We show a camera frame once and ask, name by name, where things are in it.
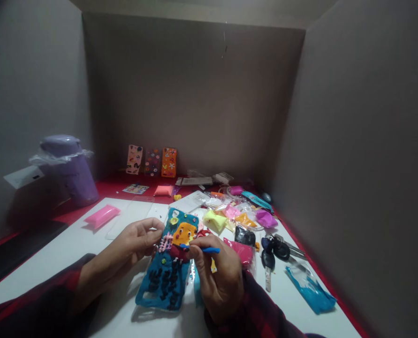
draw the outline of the blue tube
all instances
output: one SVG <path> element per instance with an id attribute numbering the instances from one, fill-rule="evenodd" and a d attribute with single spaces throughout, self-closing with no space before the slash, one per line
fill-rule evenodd
<path id="1" fill-rule="evenodd" d="M 189 246 L 187 246 L 187 245 L 185 245 L 185 244 L 181 244 L 181 247 L 183 247 L 183 248 L 186 248 L 186 249 L 188 249 L 188 248 L 190 248 Z M 207 254 L 219 254 L 220 253 L 220 249 L 219 248 L 201 248 L 201 251 L 202 252 L 204 252 L 204 253 L 207 253 Z"/>

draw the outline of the right hand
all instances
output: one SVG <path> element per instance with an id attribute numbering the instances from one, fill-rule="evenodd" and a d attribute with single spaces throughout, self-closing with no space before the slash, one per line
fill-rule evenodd
<path id="1" fill-rule="evenodd" d="M 220 253 L 203 253 L 201 248 L 219 248 Z M 189 259 L 194 259 L 201 283 L 201 296 L 216 325 L 238 311 L 243 299 L 242 263 L 237 253 L 215 235 L 190 242 Z M 217 272 L 211 272 L 212 258 Z"/>

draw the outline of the phone case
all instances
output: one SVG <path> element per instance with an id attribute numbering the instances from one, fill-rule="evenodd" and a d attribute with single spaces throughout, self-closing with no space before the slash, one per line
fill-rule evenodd
<path id="1" fill-rule="evenodd" d="M 128 151 L 128 167 L 126 172 L 128 174 L 138 175 L 140 164 L 142 163 L 143 148 L 134 145 L 129 146 Z"/>
<path id="2" fill-rule="evenodd" d="M 179 310 L 190 269 L 187 249 L 180 245 L 188 245 L 196 238 L 198 223 L 197 217 L 170 208 L 159 249 L 140 285 L 136 304 L 168 311 Z"/>
<path id="3" fill-rule="evenodd" d="M 160 174 L 162 154 L 159 148 L 148 149 L 144 160 L 144 174 L 146 176 L 158 176 Z"/>
<path id="4" fill-rule="evenodd" d="M 177 150 L 174 148 L 163 148 L 163 161 L 162 161 L 162 176 L 163 177 L 176 177 L 176 157 Z"/>

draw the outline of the white label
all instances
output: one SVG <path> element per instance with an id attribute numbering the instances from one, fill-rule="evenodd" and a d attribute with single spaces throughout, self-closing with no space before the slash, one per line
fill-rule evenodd
<path id="1" fill-rule="evenodd" d="M 44 174 L 37 166 L 30 166 L 4 176 L 4 179 L 15 189 L 19 189 L 42 178 Z"/>

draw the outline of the blue plastic bag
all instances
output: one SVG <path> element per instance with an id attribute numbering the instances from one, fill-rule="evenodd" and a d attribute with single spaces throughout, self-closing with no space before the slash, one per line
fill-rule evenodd
<path id="1" fill-rule="evenodd" d="M 334 308 L 337 299 L 324 291 L 318 281 L 314 281 L 297 266 L 286 267 L 285 270 L 299 293 L 317 315 Z"/>

